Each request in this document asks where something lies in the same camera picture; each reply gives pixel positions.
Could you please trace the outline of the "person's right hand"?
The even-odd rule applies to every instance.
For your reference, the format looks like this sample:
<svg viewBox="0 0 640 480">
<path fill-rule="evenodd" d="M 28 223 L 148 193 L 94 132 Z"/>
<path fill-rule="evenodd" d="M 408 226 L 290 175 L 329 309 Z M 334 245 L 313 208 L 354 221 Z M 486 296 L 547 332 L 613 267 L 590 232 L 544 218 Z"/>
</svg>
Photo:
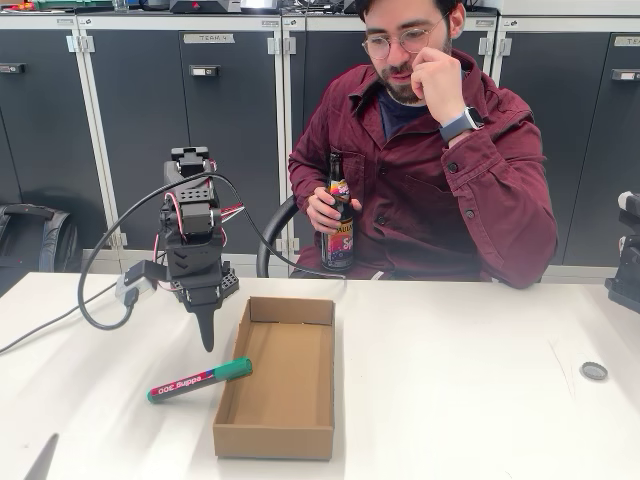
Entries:
<svg viewBox="0 0 640 480">
<path fill-rule="evenodd" d="M 313 228 L 322 234 L 333 235 L 341 225 L 341 214 L 334 208 L 336 199 L 325 187 L 317 187 L 308 198 L 307 217 Z"/>
</svg>

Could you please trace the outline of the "person's left hand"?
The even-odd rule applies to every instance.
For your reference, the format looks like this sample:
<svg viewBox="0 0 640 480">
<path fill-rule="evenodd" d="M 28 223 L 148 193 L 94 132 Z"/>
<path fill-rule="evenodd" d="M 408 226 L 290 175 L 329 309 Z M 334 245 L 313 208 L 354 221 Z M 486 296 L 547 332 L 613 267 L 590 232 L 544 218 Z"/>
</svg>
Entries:
<svg viewBox="0 0 640 480">
<path fill-rule="evenodd" d="M 435 48 L 424 47 L 416 55 L 411 87 L 441 126 L 457 119 L 466 108 L 459 61 Z"/>
</svg>

